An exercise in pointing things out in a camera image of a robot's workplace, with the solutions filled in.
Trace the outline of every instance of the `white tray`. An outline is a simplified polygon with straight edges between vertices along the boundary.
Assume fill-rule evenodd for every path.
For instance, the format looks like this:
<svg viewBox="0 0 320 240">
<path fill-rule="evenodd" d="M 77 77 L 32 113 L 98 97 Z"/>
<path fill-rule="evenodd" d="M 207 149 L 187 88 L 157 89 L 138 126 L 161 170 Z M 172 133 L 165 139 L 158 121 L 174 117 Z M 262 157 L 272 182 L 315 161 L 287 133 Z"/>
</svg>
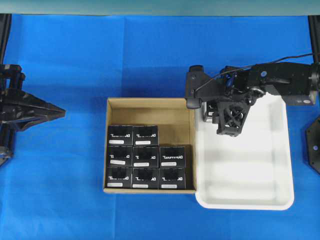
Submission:
<svg viewBox="0 0 320 240">
<path fill-rule="evenodd" d="M 285 210 L 294 202 L 286 105 L 266 95 L 237 137 L 195 114 L 196 199 L 209 209 Z"/>
</svg>

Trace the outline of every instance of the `robotic arm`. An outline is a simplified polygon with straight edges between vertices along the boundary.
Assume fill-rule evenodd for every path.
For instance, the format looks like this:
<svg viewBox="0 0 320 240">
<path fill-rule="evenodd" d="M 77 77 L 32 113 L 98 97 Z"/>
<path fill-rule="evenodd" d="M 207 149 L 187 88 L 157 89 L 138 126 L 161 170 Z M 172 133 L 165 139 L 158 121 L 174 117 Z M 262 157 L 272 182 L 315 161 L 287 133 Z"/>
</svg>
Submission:
<svg viewBox="0 0 320 240">
<path fill-rule="evenodd" d="M 186 104 L 188 109 L 199 109 L 203 102 L 210 101 L 212 123 L 218 124 L 217 134 L 232 137 L 241 133 L 250 107 L 266 93 L 281 96 L 291 106 L 308 106 L 315 104 L 320 90 L 318 63 L 226 66 L 218 76 L 221 77 L 211 78 L 201 65 L 191 66 L 186 75 Z"/>
</svg>

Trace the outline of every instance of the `product box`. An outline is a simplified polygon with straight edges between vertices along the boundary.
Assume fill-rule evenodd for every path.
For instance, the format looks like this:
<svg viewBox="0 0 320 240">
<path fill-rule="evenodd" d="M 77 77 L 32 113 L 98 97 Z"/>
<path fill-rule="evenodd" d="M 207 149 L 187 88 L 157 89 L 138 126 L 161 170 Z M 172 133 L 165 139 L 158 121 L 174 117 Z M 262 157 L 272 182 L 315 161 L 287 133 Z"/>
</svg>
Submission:
<svg viewBox="0 0 320 240">
<path fill-rule="evenodd" d="M 133 189 L 158 189 L 159 188 L 158 168 L 133 168 L 132 188 Z"/>
<path fill-rule="evenodd" d="M 214 124 L 219 123 L 218 106 L 215 101 L 207 101 L 203 103 L 203 121 Z"/>
<path fill-rule="evenodd" d="M 107 144 L 109 146 L 132 146 L 133 127 L 130 125 L 108 126 Z"/>
<path fill-rule="evenodd" d="M 158 168 L 159 147 L 134 146 L 132 154 L 132 166 L 136 168 Z"/>
<path fill-rule="evenodd" d="M 186 174 L 184 168 L 159 168 L 160 189 L 185 189 Z"/>
<path fill-rule="evenodd" d="M 170 193 L 193 194 L 196 190 L 195 111 L 187 109 L 184 98 L 109 98 L 106 113 L 104 178 L 109 167 L 107 136 L 110 125 L 157 126 L 158 141 L 165 146 L 185 146 L 185 189 L 110 188 L 106 193 Z"/>
<path fill-rule="evenodd" d="M 158 126 L 134 126 L 134 146 L 157 146 L 159 145 Z"/>
<path fill-rule="evenodd" d="M 160 146 L 160 168 L 185 168 L 185 146 Z"/>
<path fill-rule="evenodd" d="M 132 146 L 108 146 L 107 161 L 110 167 L 132 167 Z"/>
<path fill-rule="evenodd" d="M 131 182 L 131 167 L 108 167 L 106 169 L 105 185 L 107 188 L 130 189 Z"/>
</svg>

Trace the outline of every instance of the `blue tablecloth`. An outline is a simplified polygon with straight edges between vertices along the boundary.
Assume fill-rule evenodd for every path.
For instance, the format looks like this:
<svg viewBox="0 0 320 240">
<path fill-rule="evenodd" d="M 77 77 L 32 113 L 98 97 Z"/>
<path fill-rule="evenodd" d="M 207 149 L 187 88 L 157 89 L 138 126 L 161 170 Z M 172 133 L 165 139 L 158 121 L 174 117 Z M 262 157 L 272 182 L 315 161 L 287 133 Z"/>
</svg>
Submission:
<svg viewBox="0 0 320 240">
<path fill-rule="evenodd" d="M 288 210 L 205 209 L 193 194 L 102 190 L 107 97 L 183 97 L 190 65 L 213 75 L 309 52 L 305 16 L 14 15 L 5 63 L 22 66 L 25 91 L 67 114 L 17 134 L 15 156 L 0 168 L 0 239 L 319 239 L 320 176 L 306 164 L 304 134 L 319 103 L 287 108 Z"/>
</svg>

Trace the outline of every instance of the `black box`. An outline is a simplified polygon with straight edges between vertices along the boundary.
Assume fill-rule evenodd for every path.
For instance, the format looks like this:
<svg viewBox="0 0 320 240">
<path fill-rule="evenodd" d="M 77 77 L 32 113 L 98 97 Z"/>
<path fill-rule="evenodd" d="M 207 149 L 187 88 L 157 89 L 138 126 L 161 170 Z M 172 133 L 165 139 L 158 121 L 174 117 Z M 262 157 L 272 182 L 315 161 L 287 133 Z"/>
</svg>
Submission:
<svg viewBox="0 0 320 240">
<path fill-rule="evenodd" d="M 159 147 L 134 146 L 132 155 L 132 166 L 136 168 L 158 168 Z"/>
<path fill-rule="evenodd" d="M 186 189 L 185 168 L 159 168 L 159 189 Z"/>
<path fill-rule="evenodd" d="M 160 146 L 160 168 L 185 168 L 185 146 Z"/>
<path fill-rule="evenodd" d="M 159 145 L 158 126 L 133 126 L 134 146 Z"/>
<path fill-rule="evenodd" d="M 110 125 L 107 131 L 107 144 L 110 146 L 132 146 L 133 127 L 130 125 Z"/>
<path fill-rule="evenodd" d="M 108 167 L 132 167 L 132 146 L 108 146 Z"/>
<path fill-rule="evenodd" d="M 130 189 L 132 182 L 131 167 L 108 167 L 106 170 L 106 187 Z"/>
<path fill-rule="evenodd" d="M 133 189 L 158 189 L 158 168 L 134 168 L 132 173 Z"/>
<path fill-rule="evenodd" d="M 207 101 L 203 105 L 203 121 L 214 124 L 219 123 L 218 106 L 215 101 Z"/>
</svg>

